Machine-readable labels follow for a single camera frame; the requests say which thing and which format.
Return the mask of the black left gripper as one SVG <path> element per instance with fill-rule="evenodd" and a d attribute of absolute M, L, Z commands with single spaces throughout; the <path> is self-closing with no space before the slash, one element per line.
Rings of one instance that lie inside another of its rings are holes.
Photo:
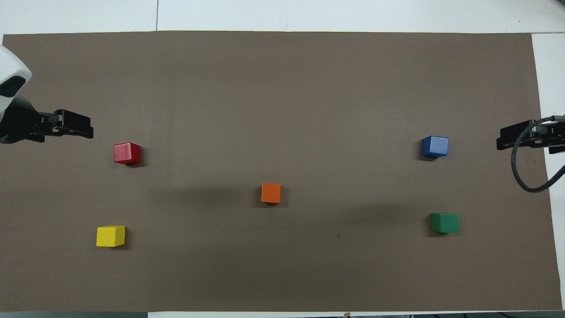
<path fill-rule="evenodd" d="M 0 144 L 14 144 L 22 140 L 44 143 L 46 136 L 79 136 L 93 139 L 90 117 L 69 110 L 55 110 L 44 113 L 34 109 L 30 101 L 15 96 L 0 120 Z"/>

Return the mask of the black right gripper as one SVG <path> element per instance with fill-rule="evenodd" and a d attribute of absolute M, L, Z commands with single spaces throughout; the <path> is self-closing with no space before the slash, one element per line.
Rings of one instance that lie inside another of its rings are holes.
<path fill-rule="evenodd" d="M 501 129 L 501 137 L 497 138 L 497 150 L 502 151 L 514 147 L 549 148 L 550 154 L 565 152 L 565 116 L 544 117 L 535 122 L 518 143 L 518 136 L 535 120 L 521 121 Z"/>

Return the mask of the red wooden block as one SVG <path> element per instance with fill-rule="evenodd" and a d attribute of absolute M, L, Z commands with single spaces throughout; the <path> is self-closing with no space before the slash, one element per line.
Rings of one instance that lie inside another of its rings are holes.
<path fill-rule="evenodd" d="M 141 163 L 141 147 L 127 142 L 113 145 L 114 162 L 123 165 Z"/>

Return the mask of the blue wooden block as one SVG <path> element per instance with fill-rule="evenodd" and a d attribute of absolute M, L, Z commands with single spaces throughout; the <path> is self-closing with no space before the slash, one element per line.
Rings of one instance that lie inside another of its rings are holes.
<path fill-rule="evenodd" d="M 424 157 L 437 159 L 449 153 L 449 138 L 431 135 L 422 139 L 421 154 Z"/>

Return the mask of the green wooden block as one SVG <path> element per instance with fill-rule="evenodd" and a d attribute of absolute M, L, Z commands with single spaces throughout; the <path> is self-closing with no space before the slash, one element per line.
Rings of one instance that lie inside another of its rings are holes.
<path fill-rule="evenodd" d="M 432 213 L 430 215 L 432 230 L 436 233 L 458 233 L 460 218 L 455 213 Z"/>

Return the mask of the yellow wooden block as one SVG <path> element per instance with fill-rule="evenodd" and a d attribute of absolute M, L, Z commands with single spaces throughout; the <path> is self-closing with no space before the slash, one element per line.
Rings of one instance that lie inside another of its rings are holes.
<path fill-rule="evenodd" d="M 125 226 L 101 226 L 96 231 L 97 247 L 119 247 L 125 244 Z"/>

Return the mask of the orange wooden block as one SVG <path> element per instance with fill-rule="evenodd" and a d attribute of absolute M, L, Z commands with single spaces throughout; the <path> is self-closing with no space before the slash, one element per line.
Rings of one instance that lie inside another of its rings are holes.
<path fill-rule="evenodd" d="M 263 183 L 261 186 L 260 201 L 267 204 L 281 202 L 281 185 L 276 183 Z"/>

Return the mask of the brown table mat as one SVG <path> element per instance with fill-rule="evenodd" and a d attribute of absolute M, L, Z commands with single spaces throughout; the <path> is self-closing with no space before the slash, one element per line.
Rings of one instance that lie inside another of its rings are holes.
<path fill-rule="evenodd" d="M 531 35 L 6 35 L 39 111 L 0 145 L 0 311 L 559 310 L 549 194 L 500 129 L 541 118 Z M 421 154 L 449 138 L 449 153 Z M 135 143 L 141 163 L 114 162 Z M 281 202 L 260 201 L 263 183 Z M 432 213 L 459 216 L 458 233 Z M 97 247 L 101 226 L 125 244 Z"/>

